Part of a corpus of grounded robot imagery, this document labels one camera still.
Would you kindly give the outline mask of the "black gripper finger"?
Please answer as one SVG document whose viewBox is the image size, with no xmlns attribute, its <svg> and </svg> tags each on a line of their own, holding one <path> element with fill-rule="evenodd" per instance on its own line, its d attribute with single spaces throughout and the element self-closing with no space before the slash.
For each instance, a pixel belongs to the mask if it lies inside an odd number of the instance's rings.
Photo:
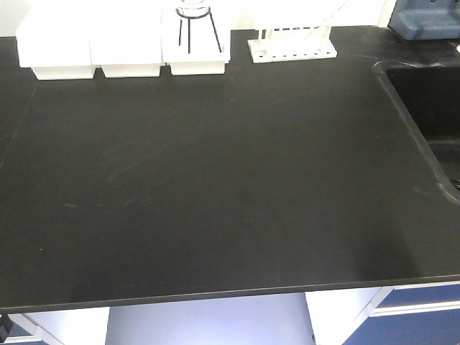
<svg viewBox="0 0 460 345">
<path fill-rule="evenodd" d="M 7 314 L 0 317 L 0 341 L 6 341 L 14 327 L 14 322 Z"/>
</svg>

